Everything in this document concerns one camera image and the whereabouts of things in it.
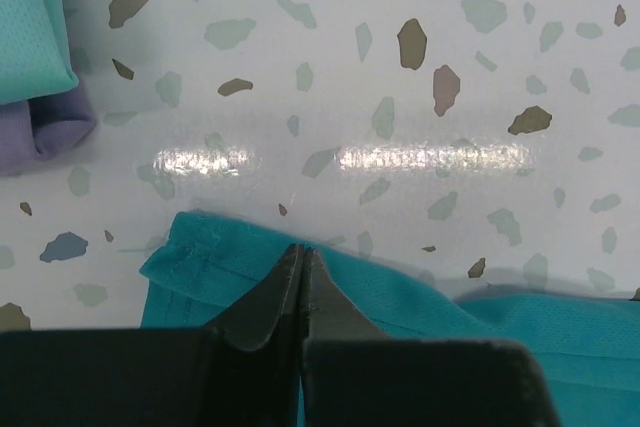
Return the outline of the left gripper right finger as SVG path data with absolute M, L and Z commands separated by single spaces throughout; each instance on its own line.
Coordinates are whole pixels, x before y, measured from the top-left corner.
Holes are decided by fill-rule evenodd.
M 550 395 L 511 341 L 400 339 L 376 327 L 331 278 L 302 264 L 300 373 L 309 426 L 547 426 Z

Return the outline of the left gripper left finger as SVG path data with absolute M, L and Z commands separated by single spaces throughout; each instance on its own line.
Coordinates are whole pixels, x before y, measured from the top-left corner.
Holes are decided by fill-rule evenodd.
M 305 250 L 196 328 L 1 337 L 5 426 L 293 426 Z

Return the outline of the teal t shirt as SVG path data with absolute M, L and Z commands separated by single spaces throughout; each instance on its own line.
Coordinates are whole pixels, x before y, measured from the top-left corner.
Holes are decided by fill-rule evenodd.
M 295 241 L 243 220 L 181 212 L 141 267 L 145 327 L 193 327 L 253 288 Z M 453 301 L 419 279 L 332 248 L 331 277 L 385 332 L 399 337 L 506 338 L 541 364 L 566 426 L 639 422 L 639 306 L 544 293 Z

